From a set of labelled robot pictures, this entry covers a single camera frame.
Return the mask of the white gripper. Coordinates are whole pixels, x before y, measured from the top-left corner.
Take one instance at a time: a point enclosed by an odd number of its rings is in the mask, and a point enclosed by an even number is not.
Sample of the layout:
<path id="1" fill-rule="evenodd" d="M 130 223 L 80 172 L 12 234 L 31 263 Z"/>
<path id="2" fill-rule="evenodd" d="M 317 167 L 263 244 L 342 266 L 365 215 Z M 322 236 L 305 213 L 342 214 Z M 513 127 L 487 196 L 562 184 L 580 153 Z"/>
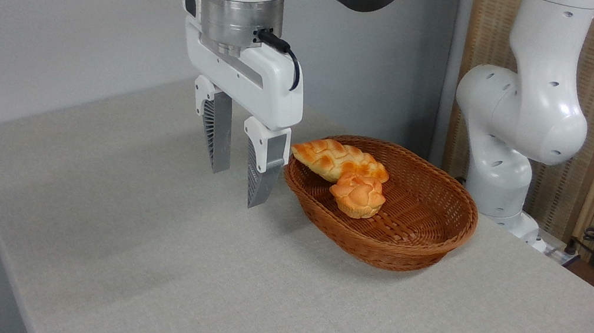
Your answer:
<path id="1" fill-rule="evenodd" d="M 229 0 L 182 0 L 187 13 L 187 54 L 213 173 L 231 161 L 233 100 L 251 117 L 248 136 L 247 207 L 270 197 L 289 163 L 291 129 L 303 118 L 303 73 L 275 46 L 283 30 L 281 4 Z"/>

